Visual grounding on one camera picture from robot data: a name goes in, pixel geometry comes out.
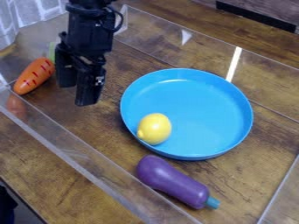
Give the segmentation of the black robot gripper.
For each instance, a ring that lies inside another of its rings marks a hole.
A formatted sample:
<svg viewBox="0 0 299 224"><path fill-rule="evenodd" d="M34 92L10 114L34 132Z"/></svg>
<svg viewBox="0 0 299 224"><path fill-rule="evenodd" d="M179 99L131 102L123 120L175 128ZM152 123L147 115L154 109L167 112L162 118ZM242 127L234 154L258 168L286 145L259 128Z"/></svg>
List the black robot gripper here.
<svg viewBox="0 0 299 224"><path fill-rule="evenodd" d="M78 106L88 106L99 101L106 83L106 53L112 51L116 31L116 11L111 7L115 0L70 0L68 30L60 33L60 43L55 48L56 81L62 88L76 85ZM83 60L88 65L76 71L75 63Z"/></svg>

